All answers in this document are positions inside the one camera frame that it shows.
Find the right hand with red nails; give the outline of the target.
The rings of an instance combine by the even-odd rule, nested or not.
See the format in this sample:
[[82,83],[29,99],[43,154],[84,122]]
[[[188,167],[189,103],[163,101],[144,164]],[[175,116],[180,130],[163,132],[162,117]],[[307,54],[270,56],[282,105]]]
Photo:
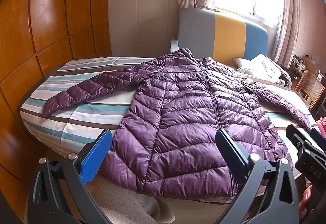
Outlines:
[[309,187],[304,191],[302,200],[299,203],[299,219],[302,220],[308,216],[315,204],[316,200],[319,198],[318,190],[310,184]]

